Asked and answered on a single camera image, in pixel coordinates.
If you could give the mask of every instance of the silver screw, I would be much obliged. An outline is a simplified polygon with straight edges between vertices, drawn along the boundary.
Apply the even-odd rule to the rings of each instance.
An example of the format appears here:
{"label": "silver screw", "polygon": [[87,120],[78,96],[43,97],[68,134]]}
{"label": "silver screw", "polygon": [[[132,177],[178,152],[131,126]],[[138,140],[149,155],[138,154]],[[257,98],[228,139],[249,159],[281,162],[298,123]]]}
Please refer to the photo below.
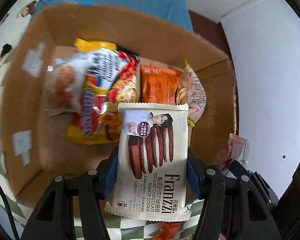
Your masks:
{"label": "silver screw", "polygon": [[89,175],[96,175],[97,174],[97,170],[96,169],[91,169],[90,171],[88,171]]}
{"label": "silver screw", "polygon": [[216,174],[216,171],[214,169],[207,169],[207,173],[213,176],[214,174]]}
{"label": "silver screw", "polygon": [[55,182],[60,182],[60,181],[62,181],[63,180],[63,177],[62,176],[56,176],[55,178],[54,178],[54,181]]}
{"label": "silver screw", "polygon": [[241,179],[245,182],[249,181],[249,177],[247,175],[242,175]]}

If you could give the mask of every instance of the orange package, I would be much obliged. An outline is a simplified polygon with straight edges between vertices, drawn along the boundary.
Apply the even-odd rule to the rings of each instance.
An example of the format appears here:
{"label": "orange package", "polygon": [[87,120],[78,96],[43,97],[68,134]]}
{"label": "orange package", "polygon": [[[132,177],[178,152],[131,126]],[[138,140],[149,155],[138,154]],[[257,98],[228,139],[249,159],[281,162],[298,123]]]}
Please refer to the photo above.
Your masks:
{"label": "orange package", "polygon": [[181,225],[181,222],[163,222],[161,228],[153,240],[173,239]]}
{"label": "orange package", "polygon": [[154,66],[141,66],[141,88],[144,103],[176,104],[181,72]]}

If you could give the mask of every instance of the cream filling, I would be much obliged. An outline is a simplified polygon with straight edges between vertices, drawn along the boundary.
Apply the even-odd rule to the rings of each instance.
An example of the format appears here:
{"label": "cream filling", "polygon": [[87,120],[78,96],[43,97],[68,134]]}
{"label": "cream filling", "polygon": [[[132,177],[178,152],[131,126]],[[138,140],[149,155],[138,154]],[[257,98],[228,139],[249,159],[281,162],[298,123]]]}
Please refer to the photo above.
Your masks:
{"label": "cream filling", "polygon": [[148,167],[146,138],[143,138],[143,159],[144,159],[145,171],[148,172],[149,171],[149,167]]}
{"label": "cream filling", "polygon": [[157,133],[154,133],[155,135],[155,156],[157,157],[157,167],[160,165],[160,153],[159,153],[159,141]]}
{"label": "cream filling", "polygon": [[169,135],[168,135],[168,128],[166,128],[166,158],[167,158],[167,161],[170,160],[170,157],[169,157]]}

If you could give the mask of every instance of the franzzi cookie package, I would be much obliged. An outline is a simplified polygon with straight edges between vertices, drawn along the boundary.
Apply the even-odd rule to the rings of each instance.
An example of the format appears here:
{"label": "franzzi cookie package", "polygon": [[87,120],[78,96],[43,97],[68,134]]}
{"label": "franzzi cookie package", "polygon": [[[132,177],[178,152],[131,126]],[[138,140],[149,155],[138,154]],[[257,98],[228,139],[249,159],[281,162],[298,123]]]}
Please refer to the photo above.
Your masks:
{"label": "franzzi cookie package", "polygon": [[188,105],[120,103],[117,180],[105,211],[152,221],[184,221]]}

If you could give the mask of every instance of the green and white checkered fabric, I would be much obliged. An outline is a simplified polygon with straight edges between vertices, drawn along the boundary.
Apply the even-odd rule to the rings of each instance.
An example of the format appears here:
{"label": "green and white checkered fabric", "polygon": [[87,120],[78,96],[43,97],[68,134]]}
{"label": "green and white checkered fabric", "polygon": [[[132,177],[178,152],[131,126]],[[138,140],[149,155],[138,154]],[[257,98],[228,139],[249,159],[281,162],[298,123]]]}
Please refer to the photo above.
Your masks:
{"label": "green and white checkered fabric", "polygon": [[[5,84],[5,74],[11,63],[11,55],[9,55],[0,66],[0,102]],[[8,199],[12,214],[17,223],[25,227],[33,209],[19,203],[13,195],[7,180],[7,174],[4,164],[4,155],[2,153],[0,137],[0,185]],[[0,196],[0,205],[4,208],[2,198]],[[187,203],[187,207],[192,211],[191,218],[181,223],[179,231],[174,239],[184,239],[192,235],[197,226],[203,201],[195,200]],[[111,220],[105,220],[111,240],[130,240],[130,239],[146,239],[152,240],[159,231],[161,222],[145,221],[137,219],[128,219],[117,217]],[[75,232],[77,239],[83,240],[83,232],[80,218],[74,219]]]}

